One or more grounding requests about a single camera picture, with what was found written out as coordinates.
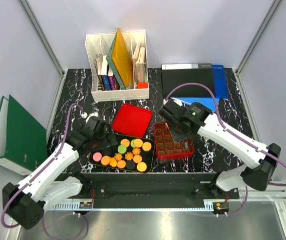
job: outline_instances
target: orange cookie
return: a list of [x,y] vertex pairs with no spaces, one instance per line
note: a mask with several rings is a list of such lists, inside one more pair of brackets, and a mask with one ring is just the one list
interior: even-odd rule
[[141,150],[140,150],[138,147],[136,147],[136,148],[133,149],[132,153],[133,153],[134,155],[139,155],[139,154],[141,153]]
[[137,164],[137,170],[140,172],[144,172],[147,169],[147,165],[144,162],[140,162],[139,164]]
[[132,160],[133,157],[134,157],[134,155],[133,155],[131,152],[128,152],[128,153],[125,154],[125,159],[126,159],[127,161]]
[[143,145],[143,141],[141,139],[137,138],[134,140],[134,145],[135,145],[135,147],[140,148]]
[[111,157],[111,159],[109,161],[109,165],[114,168],[117,166],[117,161],[113,157]]
[[145,152],[148,152],[152,149],[152,144],[150,142],[145,142],[142,146],[142,149],[145,151]]
[[142,156],[140,155],[135,155],[133,158],[134,163],[138,164],[142,161]]
[[123,169],[124,167],[126,166],[126,162],[124,160],[120,160],[118,163],[117,163],[117,167],[119,169]]
[[120,161],[123,158],[123,156],[120,153],[117,153],[115,154],[114,158],[116,161]]
[[110,160],[111,160],[111,158],[109,156],[103,156],[101,163],[102,163],[102,165],[107,166],[109,164]]
[[128,139],[123,139],[123,140],[121,140],[121,145],[124,145],[125,147],[129,147],[129,144],[130,144],[130,142],[129,142],[129,140]]

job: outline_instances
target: marble table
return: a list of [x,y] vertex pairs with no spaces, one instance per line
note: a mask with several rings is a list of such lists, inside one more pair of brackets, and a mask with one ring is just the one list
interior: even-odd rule
[[[219,110],[222,119],[243,134],[253,137],[249,121],[242,102],[240,91],[232,69],[225,69],[228,87],[228,99],[219,102]],[[108,123],[112,123],[118,110],[124,103],[132,104],[153,112],[152,121],[146,131],[146,138],[154,139],[152,126],[163,119],[158,112],[163,104],[161,69],[149,68],[148,78],[150,85],[150,98],[140,100],[94,102],[91,95],[92,75],[90,69],[69,69],[59,99],[51,135],[48,141],[48,153],[55,149],[64,134],[64,125],[69,106],[79,103],[87,113],[98,112]],[[84,123],[78,109],[72,111],[70,128],[74,129]],[[159,161],[154,155],[152,172],[154,173],[197,173],[197,172],[219,172],[236,168],[242,164],[240,159],[220,145],[204,137],[194,137],[195,154],[190,158]],[[86,159],[71,164],[66,171],[81,171],[83,173],[99,172],[125,172],[118,169],[95,166]]]

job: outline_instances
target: white storage box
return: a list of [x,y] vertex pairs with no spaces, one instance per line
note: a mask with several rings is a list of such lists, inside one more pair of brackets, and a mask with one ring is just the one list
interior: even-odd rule
[[[130,31],[122,32],[127,50],[131,59],[137,43],[140,43],[141,47],[145,47],[146,55],[146,70],[145,79],[147,79],[147,49],[146,49],[146,31]],[[115,33],[99,33],[99,34],[87,34],[86,35],[86,51],[88,55],[89,64],[92,70],[92,95],[95,102],[103,101],[118,101],[118,100],[133,100],[133,99],[148,99],[149,98],[149,84],[148,88],[137,88],[137,76],[134,76],[134,89],[127,90],[111,90],[101,91],[99,90],[99,82],[96,70],[95,59],[107,55]]]

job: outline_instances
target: metal floor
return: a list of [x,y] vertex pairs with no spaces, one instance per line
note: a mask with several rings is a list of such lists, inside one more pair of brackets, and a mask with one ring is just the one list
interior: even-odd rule
[[[82,220],[66,211],[45,215],[48,232],[58,239],[75,236]],[[284,240],[276,207],[272,202],[248,202],[237,215],[204,217],[192,212],[101,211],[86,215],[88,228],[80,240]],[[22,229],[19,240],[47,240],[41,222],[31,230]]]

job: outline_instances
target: red item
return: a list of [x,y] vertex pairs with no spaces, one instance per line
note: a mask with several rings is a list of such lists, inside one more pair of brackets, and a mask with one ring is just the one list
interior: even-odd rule
[[147,84],[147,82],[139,82],[139,83],[137,83],[137,88],[138,89],[147,89],[148,88],[148,84]]
[[151,111],[126,103],[119,109],[112,128],[121,134],[142,138],[152,120],[152,116]]
[[193,139],[174,143],[166,122],[157,122],[153,126],[156,154],[159,160],[189,158],[195,152]]

